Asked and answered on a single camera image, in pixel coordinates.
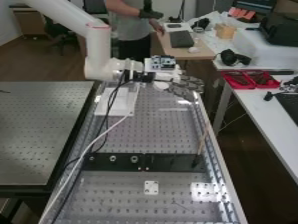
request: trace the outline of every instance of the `office chair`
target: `office chair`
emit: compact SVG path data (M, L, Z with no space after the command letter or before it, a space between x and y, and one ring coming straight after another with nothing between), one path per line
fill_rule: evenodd
M55 23L51 18L44 16L45 18L45 28L44 31L48 34L49 38L53 41L52 46L59 47L60 55L64 55L64 46L72 45L77 48L77 37L76 34L61 24Z
M105 7L105 0L84 0L83 1L84 6L83 9L85 10L85 12L91 15L95 14L107 14L108 15L108 10ZM101 18L101 20L109 24L108 19Z

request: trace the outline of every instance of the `white table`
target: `white table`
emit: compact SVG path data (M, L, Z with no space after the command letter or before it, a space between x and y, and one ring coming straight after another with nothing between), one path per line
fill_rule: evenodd
M274 78L286 81L294 76L274 76ZM264 100L268 91L281 92L278 89L234 90L225 82L213 129L214 133L218 134L233 93L298 184L298 126L277 98L274 97L269 102Z

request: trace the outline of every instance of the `black cable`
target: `black cable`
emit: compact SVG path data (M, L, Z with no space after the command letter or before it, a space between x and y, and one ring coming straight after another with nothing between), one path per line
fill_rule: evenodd
M185 9L185 0L182 0L181 8L180 8L180 15L178 18L184 20L184 9Z
M130 80L129 80L129 81L126 81L125 83L121 84L122 77L120 78L120 82L119 82L119 85L117 85L116 89L115 89L113 92L111 93L109 100L108 100L108 110L107 110L105 118L104 118L104 120L103 120L103 122L101 122L100 130L99 130L96 136L99 136L99 134L100 134L100 132L101 132L101 129L103 129L103 127L104 127L104 123L107 123L107 130L108 130L108 116L109 116L109 111L111 111L111 109L112 109L112 107L113 107L113 103L115 103L115 100L116 100L116 97L117 97L119 89L120 89L121 86L124 86L125 84L128 84L128 83L130 82ZM99 152L99 151L101 150L101 148L104 147L104 145L105 145L105 143L107 143L107 140L108 140L108 137L105 138L105 140L104 140L104 142L103 142L100 148L99 148L93 153L96 153L96 152ZM64 173L67 167L68 167L73 162L76 162L79 159L80 159L80 157L77 157L76 159L73 159L72 161L69 161L69 162L67 163L67 165L64 166L64 169L63 169L63 173ZM63 200L63 203L61 203L61 205L60 205L60 207L59 207L59 210L57 210L57 212L56 212L56 215L55 215L55 218L52 219L51 224L53 224L53 223L56 222L57 218L59 218L59 215L60 215L60 213L61 213L61 210L63 210L63 208L64 208L64 206L65 206L65 203L67 203L67 201L68 201L68 198L69 198L69 196L71 196L71 194L72 194L72 191L73 191L73 188L75 188L75 186L76 186L76 182L77 182L77 180L79 180L81 171L83 171L83 166L81 166L80 169L79 169L79 174L77 174L77 176L76 176L76 179L75 179L75 181L73 181L72 187L71 187L71 189L69 189L69 191L68 191L67 197L65 197L64 200Z
M119 84L119 86L116 87L116 89L115 89L113 92L111 93L109 100L108 100L108 110L107 110L107 114L105 114L104 120L103 120L103 122L101 122L101 126L100 126L100 129L99 129L99 132L97 132L96 136L100 135L101 130L103 130L103 127L104 127L104 124L107 124L107 130L108 130L108 115L109 115L109 111L111 111L111 109L112 109L112 106L113 106L113 103L115 103L115 100L116 100L116 96L117 96L117 93L119 93L119 89L120 89L121 86L124 86L124 85L128 84L129 82L130 82L130 80L126 81L126 82L124 82L122 84ZM105 145L105 143L107 143L107 140L108 140L108 134L105 135L105 140L104 140L104 142L103 142L100 148L99 148L95 152L99 152L99 151L100 151L100 149L104 147L104 145ZM63 168L63 171L61 171L61 174L64 173L64 171L65 171L65 169L68 168L68 166L69 166L72 163L75 163L79 159L80 159L80 157L77 157L76 159L71 160L71 161L65 164L65 166L64 166L64 168Z

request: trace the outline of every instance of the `white cable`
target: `white cable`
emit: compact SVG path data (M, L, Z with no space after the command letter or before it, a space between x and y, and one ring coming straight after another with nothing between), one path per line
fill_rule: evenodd
M103 133L103 134L101 134L101 135L92 141L92 143L87 146L84 152L81 153L80 159L77 160L77 163L76 163L75 167L72 168L72 172L69 173L68 179L65 180L65 182L64 182L64 184L63 184L63 186L61 186L61 188L60 188L60 190L59 190L59 192L57 192L57 194L56 194L56 196L55 196L55 198L53 198L53 200L52 200L49 206L47 207L47 209L45 209L45 211L44 211L44 214L43 214L43 216L41 216L41 218L40 218L39 224L43 223L43 221L44 221L44 219L45 219L45 217L47 217L47 215L48 215L48 212L49 212L49 210L52 209L55 202L57 201L57 198L59 198L59 196L60 196L60 194L61 194L61 192L63 192L63 190L64 190L64 188L65 188L65 186L67 186L67 184L68 184L68 182L69 182L69 180L71 180L71 178L72 178L72 175L73 175L73 173L75 173L75 171L76 171L76 168L77 168L79 164L81 163L81 161L83 161L83 159L84 159L84 156L85 156L87 152L89 151L91 147L92 147L93 144L100 140L100 138L101 138L103 136L105 136L105 135L115 129L115 127L116 127L120 123L122 123L122 121L128 118L128 116L129 116L129 115L126 115L121 120L119 120L119 122L115 123L115 124L111 126L111 128L109 128L109 129L108 129L108 130L107 130L107 131L105 131L105 132L104 132L104 133Z
M212 11L214 12L216 10L216 5L217 5L217 0L213 0L213 7L212 7Z
M220 131L222 131L232 123L234 123L237 120L240 120L244 116L246 115L246 113L244 113L240 117L237 117L232 122L229 122L225 127L222 129L220 129Z

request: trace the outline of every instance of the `cable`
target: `cable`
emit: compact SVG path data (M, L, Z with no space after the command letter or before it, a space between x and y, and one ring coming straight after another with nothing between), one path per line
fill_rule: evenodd
M220 131L222 131L232 123L234 123L237 120L240 120L244 116L246 115L246 113L244 113L240 117L237 117L232 122L229 122L225 127L222 129L220 129Z
M212 11L214 12L216 10L216 6L217 6L217 0L213 0L213 7L212 7Z
M96 135L96 136L99 136L99 134L100 134L100 132L101 132L103 124L104 124L104 123L107 124L107 130L108 130L108 128L109 128L109 125L108 125L108 115L109 115L109 111L111 111L111 108L112 108L113 103L115 103L115 100L116 100L116 96L117 96L117 93L119 93L119 89L120 89L120 87L121 87L122 85L125 85L125 84L129 82L129 81L128 81L128 82L125 82L124 84L121 84L121 80L122 80L122 77L121 77L121 79L120 79L120 82L119 82L119 85L117 85L116 89L115 89L113 92L111 93L109 100L108 100L108 110L107 110L105 118L104 118L104 121L103 121L103 123L101 123L101 127L100 127L100 129L99 129L99 132L97 132L97 135ZM104 147L104 145L105 145L105 143L107 143L107 140L108 140L108 133L107 133L107 135L105 135L105 140L104 140L104 142L103 142L100 148L95 151L95 153L99 152L99 151L101 150L101 148ZM72 161L69 161L69 162L67 163L67 165L64 166L63 173L64 173L67 167L68 167L75 161L77 161L79 159L80 159L80 157L77 157L76 159L73 159ZM80 174L81 174L81 169L80 169L80 171L79 171L79 174L77 174L77 176L76 176L76 179L75 179L75 181L73 181L73 184L72 184L72 187L71 187L71 189L69 189L69 191L68 191L68 194L67 194L67 196L65 196L65 198L64 198L64 200L63 200L63 203L61 203L61 205L60 205L59 211L56 212L55 218L52 219L52 224L55 223L55 221L56 221L57 218L59 218L60 212L61 212L61 210L63 210L63 208L64 208L64 206L65 206L65 203L67 203L67 201L68 201L68 198L69 198L69 196L71 196L71 194L72 194L72 191L73 191L73 188L75 188L75 186L76 186L76 182L77 182L77 180L79 180L79 176L80 176Z
M124 86L125 84L128 84L130 81L132 81L132 80L126 81L126 82L122 83L122 84L119 83L119 86L115 88L113 92L111 93L109 100L108 100L108 110L107 110L107 114L105 114L105 117L104 117L104 120L103 120L103 123L101 123L101 126L100 126L100 129L99 129L99 132L97 132L96 136L99 136L100 133L101 133L101 129L103 129L103 127L104 127L104 123L107 124L107 129L108 129L108 115L109 115L109 111L111 111L111 109L112 109L112 106L113 106L113 103L115 103L115 100L116 100L116 97L117 97L119 89L120 89L121 86ZM99 151L101 150L101 148L104 147L107 141L108 141L108 135L105 135L105 140L104 140L104 142L103 142L100 148L99 148L93 153L96 153L96 152L99 152ZM75 163L79 159L80 159L80 157L75 158L73 160L71 160L71 161L65 164L65 166L64 166L64 168L63 168L63 171L61 171L61 174L63 174L64 171L67 170L68 166L69 166L72 163Z
M57 195L56 195L56 197L55 197L55 199L53 199L51 205L48 206L47 211L44 212L44 215L43 215L43 217L41 217L40 223L41 223L44 217L47 216L47 213L48 213L48 211L51 210L51 207L53 206L55 201L57 200L59 194L61 194L61 191L63 191L63 189L64 189L65 186L67 186L67 182L69 181L71 176L73 175L73 172L75 172L75 170L76 170L77 165L80 164L80 162L83 161L83 159L85 159L85 156L89 155L89 154L88 154L88 151L89 151L92 145L97 142L97 140L101 138L101 136L105 135L105 140L104 140L104 142L103 142L100 148L95 151L95 153L99 152L99 151L101 150L101 148L104 147L105 143L107 143L107 140L108 140L108 132L109 132L109 131L113 129L113 127L116 127L116 126L122 122L122 120L125 120L126 117L128 117L128 115L126 115L126 116L125 116L125 117L124 117L124 118L122 118L122 119L121 119L121 120L120 120L120 121L119 121L111 128L108 128L108 116L109 116L109 111L111 111L111 109L112 109L112 106L113 106L113 103L115 103L115 100L116 100L116 97L117 97L119 89L120 89L121 86L124 86L125 84L128 84L128 83L132 81L132 80L129 80L129 81L126 81L125 83L121 84L121 82L122 82L122 78L124 78L124 75L122 75L121 78L120 78L120 82L119 82L119 85L117 85L116 89L115 89L113 92L111 93L109 100L108 100L107 114L105 114L104 120L103 120L103 122L101 122L101 126L100 126L100 129L99 129L97 135L99 135L100 132L101 132L101 129L103 129L103 127L104 127L104 123L107 124L107 131L105 131L105 132L96 138L96 140L93 140L93 142L89 144L89 146L88 146L87 149L84 150L81 156L77 157L76 159L73 159L72 161L69 161L69 162L67 163L67 165L64 166L63 173L64 173L67 167L68 167L73 162L76 162L76 161L79 160L77 163L76 163L76 165L75 165L75 167L73 167L73 170L72 170L72 172L71 172L71 174L69 174L69 177L68 177L68 179L67 179L67 181L65 181L63 187L60 188L60 191L59 191L59 193L57 193ZM56 215L55 215L55 218L53 218L53 220L52 220L52 223L57 220L57 217L59 217L59 215L60 215L60 212L61 212L61 210L63 210L63 207L64 207L64 205L65 205L65 203L67 203L67 201L68 201L68 198L69 198L71 193L72 193L72 190L73 190L73 188L75 188L75 185L76 185L76 182L77 182L80 173L81 173L81 168L80 168L80 170L79 170L79 174L77 174L76 179L75 179L75 181L73 181L72 187L71 187L71 189L69 189L69 191L68 191L67 197L64 198L64 201L63 201L63 203L61 203L61 205L60 205L60 208L59 208L59 211L57 211L57 213L56 213Z
M81 153L81 156L80 156L80 159L79 159L79 161L77 161L77 163L76 163L76 165L73 166L73 168L72 168L72 171L71 171L71 173L69 173L69 176L68 176L68 178L67 178L67 180L65 180L65 182L64 182L64 184L63 184L63 186L60 187L60 189L59 189L59 192L57 192L57 194L56 194L56 196L55 196L55 198L53 198L53 200L52 200L52 202L51 202L51 204L49 204L49 206L45 208L45 212L44 212L44 214L43 214L43 216L41 216L41 219L40 219L40 222L39 223L43 223L43 221L44 221L44 219L45 219L45 216L48 215L48 212L49 212L49 210L52 209L52 207L53 207L53 204L55 204L55 202L57 201L57 198L59 198L59 196L60 196L60 194L61 194L61 192L63 192L63 190L64 190L64 188L65 188L65 186L67 186L67 184L68 184L68 182L69 182L69 180L71 180L71 178L72 178L72 175L73 175L73 173L75 173L75 171L76 171L76 169L77 169L77 167L79 167L79 165L80 165L80 163L81 163L81 161L83 161L83 159L84 159L84 157L85 157L85 154L88 153L88 151L89 151L89 149L91 149L91 147L95 145L95 143L99 141L99 139L101 139L101 137L103 136L105 136L122 122L124 122L124 120L128 118L128 116L129 116L129 114L125 116L125 117L122 117L113 125L112 125L112 127L91 142L91 144L87 146L87 148L85 148L85 150L84 150L84 152Z
M81 175L81 169L79 170L79 173L77 173L76 179L73 181L72 187L71 187L71 189L68 191L67 197L64 198L63 204L59 207L59 211L56 212L56 215L55 215L55 217L52 219L51 224L53 224L56 222L57 218L59 218L60 212L61 212L61 210L63 210L63 208L64 208L64 206L67 204L68 198L69 198L69 196L72 194L72 191L75 189L75 186L76 186L76 183L77 183L77 180L79 180L80 175Z

